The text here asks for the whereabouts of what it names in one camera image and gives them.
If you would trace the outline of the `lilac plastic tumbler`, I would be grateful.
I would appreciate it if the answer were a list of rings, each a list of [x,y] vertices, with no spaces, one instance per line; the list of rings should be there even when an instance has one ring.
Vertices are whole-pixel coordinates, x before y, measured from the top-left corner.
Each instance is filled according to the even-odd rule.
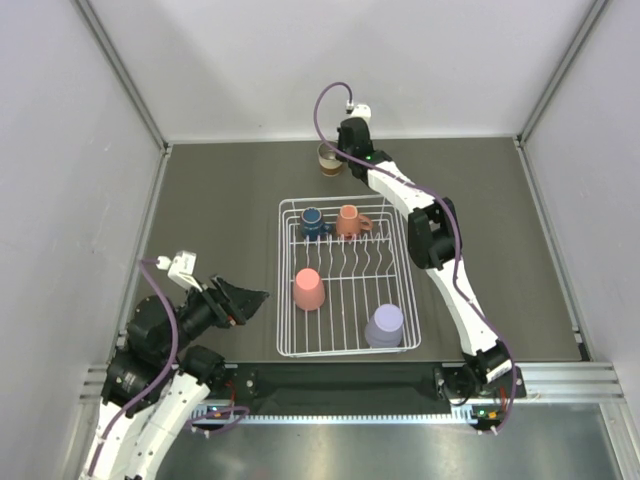
[[[382,304],[365,327],[365,339],[373,348],[395,348],[402,342],[404,314],[394,304]]]

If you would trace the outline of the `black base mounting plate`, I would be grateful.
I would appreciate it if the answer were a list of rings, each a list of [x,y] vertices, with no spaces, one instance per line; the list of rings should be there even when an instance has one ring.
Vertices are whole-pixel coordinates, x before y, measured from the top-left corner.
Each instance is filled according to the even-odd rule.
[[[521,370],[482,380],[461,362],[228,363],[236,399],[259,412],[364,412],[387,403],[411,408],[447,406],[456,396],[522,398]]]

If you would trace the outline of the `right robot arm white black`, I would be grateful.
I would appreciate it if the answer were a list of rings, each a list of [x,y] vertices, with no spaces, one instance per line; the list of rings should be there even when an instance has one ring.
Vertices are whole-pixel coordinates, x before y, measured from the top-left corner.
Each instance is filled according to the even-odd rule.
[[[514,400],[517,370],[503,337],[487,320],[473,294],[452,201],[415,185],[386,152],[376,150],[362,118],[352,117],[340,123],[336,157],[406,220],[411,260],[435,283],[455,323],[468,366],[469,389],[478,396],[490,396],[502,386],[505,377],[510,380],[508,398]]]

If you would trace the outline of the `pink plastic tumbler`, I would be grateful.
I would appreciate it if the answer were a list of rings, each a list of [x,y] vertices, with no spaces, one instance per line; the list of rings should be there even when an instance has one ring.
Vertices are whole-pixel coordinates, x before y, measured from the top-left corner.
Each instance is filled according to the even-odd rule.
[[[314,311],[324,304],[325,299],[325,288],[319,273],[312,268],[301,269],[294,280],[295,305],[303,311]]]

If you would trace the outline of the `glass cup with brown band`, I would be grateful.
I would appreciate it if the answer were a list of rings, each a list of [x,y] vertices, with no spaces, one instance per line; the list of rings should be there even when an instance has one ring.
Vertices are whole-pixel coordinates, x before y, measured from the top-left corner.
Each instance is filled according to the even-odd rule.
[[[323,175],[334,177],[342,172],[344,164],[336,158],[336,153],[326,144],[321,143],[318,146],[317,157]]]

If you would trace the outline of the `terracotta ceramic mug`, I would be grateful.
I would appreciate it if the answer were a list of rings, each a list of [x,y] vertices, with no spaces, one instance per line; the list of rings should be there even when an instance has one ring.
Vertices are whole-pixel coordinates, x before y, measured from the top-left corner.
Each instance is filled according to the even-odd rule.
[[[355,205],[346,204],[340,207],[336,218],[336,237],[354,240],[362,232],[370,232],[374,227],[372,220],[359,212]]]

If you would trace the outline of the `dark blue ceramic mug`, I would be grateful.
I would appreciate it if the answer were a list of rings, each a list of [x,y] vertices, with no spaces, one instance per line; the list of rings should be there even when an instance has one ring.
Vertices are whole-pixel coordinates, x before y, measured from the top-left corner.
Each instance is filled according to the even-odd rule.
[[[300,235],[304,240],[315,242],[333,232],[332,225],[324,219],[323,213],[309,207],[302,211],[299,224]]]

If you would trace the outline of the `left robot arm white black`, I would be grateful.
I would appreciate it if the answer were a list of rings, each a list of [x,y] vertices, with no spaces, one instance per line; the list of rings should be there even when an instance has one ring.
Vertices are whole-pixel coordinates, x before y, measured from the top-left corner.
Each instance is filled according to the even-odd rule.
[[[192,427],[193,410],[232,390],[224,357],[197,339],[246,324],[268,296],[214,275],[190,287],[178,306],[161,291],[141,300],[107,366],[81,478],[155,478],[178,434]]]

